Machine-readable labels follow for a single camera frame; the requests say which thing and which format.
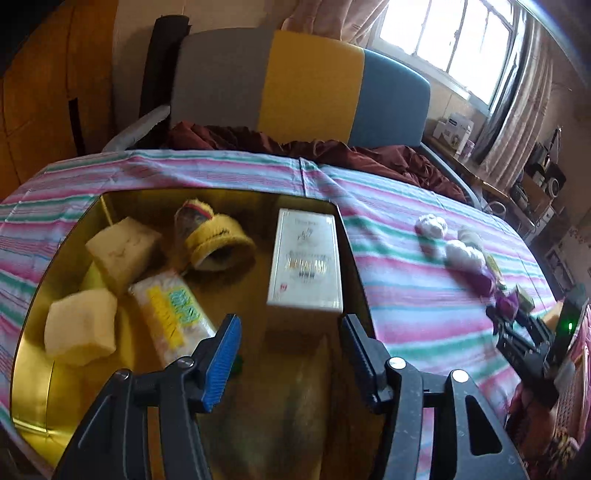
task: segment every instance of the dark red blanket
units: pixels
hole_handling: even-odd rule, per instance
[[[174,150],[238,150],[280,157],[306,158],[319,164],[359,170],[432,190],[466,203],[459,186],[412,148],[403,145],[367,148],[343,142],[289,142],[279,144],[269,136],[246,127],[202,127],[180,122],[169,133],[167,148]]]

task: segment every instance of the white box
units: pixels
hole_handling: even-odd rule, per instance
[[[439,140],[439,137],[441,136],[441,134],[445,130],[445,126],[446,126],[446,123],[439,120],[437,122],[437,125],[435,126],[435,129],[433,130],[433,138]]]
[[[470,138],[474,122],[459,113],[452,113],[445,124],[441,138],[457,154],[462,153]]]
[[[279,210],[267,304],[343,312],[334,216]]]

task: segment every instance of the window frame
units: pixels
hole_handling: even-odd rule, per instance
[[[464,100],[468,101],[477,110],[481,111],[482,113],[484,113],[485,115],[488,116],[491,114],[491,105],[494,103],[495,98],[499,92],[499,88],[501,87],[501,80],[502,80],[504,72],[507,68],[507,64],[509,62],[509,57],[511,56],[511,51],[512,51],[513,46],[515,44],[515,39],[517,37],[517,25],[518,25],[518,21],[519,21],[520,7],[514,0],[509,0],[513,6],[513,23],[510,24],[505,19],[505,17],[503,15],[501,15],[498,12],[498,10],[496,10],[496,8],[494,8],[487,0],[478,0],[478,1],[483,3],[484,6],[487,7],[488,10],[490,10],[490,12],[492,12],[494,15],[496,15],[509,31],[509,39],[507,41],[507,47],[505,50],[505,60],[503,61],[503,68],[499,72],[499,77],[497,78],[495,89],[493,90],[493,94],[491,96],[490,103],[486,103],[484,100],[482,100],[481,98],[474,95],[468,87],[466,87],[465,85],[462,85],[460,82],[458,82],[454,77],[452,77],[448,73],[449,69],[451,68],[451,65],[452,65],[453,57],[454,57],[456,50],[457,50],[457,45],[460,40],[462,28],[464,26],[464,20],[466,17],[468,0],[464,0],[464,9],[462,11],[462,19],[460,20],[460,25],[458,27],[459,33],[458,33],[458,35],[456,35],[456,41],[454,43],[449,62],[447,63],[446,70],[442,70],[442,69],[436,67],[435,65],[429,63],[427,60],[424,60],[421,57],[419,57],[417,54],[419,45],[421,43],[421,39],[423,37],[423,33],[425,31],[425,26],[427,23],[426,20],[427,20],[429,13],[430,13],[430,10],[431,10],[432,0],[429,0],[427,12],[425,13],[425,19],[424,19],[423,24],[421,26],[421,33],[419,34],[419,37],[418,37],[417,46],[415,47],[414,52],[412,54],[410,54],[410,55],[407,54],[400,47],[383,40],[379,36],[380,32],[382,31],[382,27],[384,25],[384,18],[387,13],[387,8],[378,17],[378,19],[374,23],[374,26],[372,27],[370,35],[369,35],[367,48],[369,48],[370,50],[376,51],[378,53],[381,53],[383,55],[386,55],[387,57],[390,57],[394,60],[398,60],[401,63],[404,63],[406,66],[412,68],[413,70],[417,70],[420,73],[424,73],[425,75],[433,78],[434,80],[437,80],[439,83],[442,83],[447,88],[452,90],[454,93],[458,94]]]

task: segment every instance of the golden tin box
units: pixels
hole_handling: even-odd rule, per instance
[[[46,356],[45,321],[53,301],[103,285],[85,243],[127,216],[162,233],[163,262],[174,266],[174,214],[193,198],[236,219],[256,243],[255,258],[248,264],[185,277],[216,327],[227,313],[236,313],[243,324],[239,351],[243,371],[228,382],[213,413],[198,417],[214,479],[367,478],[383,419],[365,410],[347,360],[338,349],[329,352],[317,338],[267,331],[269,317],[277,315],[267,306],[267,292],[278,212],[290,208],[335,217],[343,311],[356,314],[373,336],[337,207],[303,197],[223,189],[130,190],[99,197],[62,243],[29,309],[11,385],[11,417],[17,430],[49,465],[56,466],[84,413],[115,370],[160,369],[145,322],[130,296],[119,299],[116,352],[84,367],[57,364]],[[286,422],[291,422],[290,434]],[[153,411],[148,421],[152,476],[162,478],[157,430],[157,411]]]

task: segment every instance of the striped bedsheet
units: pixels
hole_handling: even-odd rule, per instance
[[[227,151],[126,151],[46,167],[0,205],[0,421],[41,468],[9,417],[10,378],[25,316],[60,243],[96,196],[110,190],[245,187],[331,200],[339,206],[365,288],[376,336],[417,368],[465,369],[500,417],[518,378],[495,349],[485,304],[443,264],[441,246],[422,242],[416,218],[447,220],[447,238],[478,231],[509,285],[519,283],[535,311],[554,297],[527,246],[504,221],[433,192],[300,159]],[[419,477],[428,474],[433,416],[426,412]]]

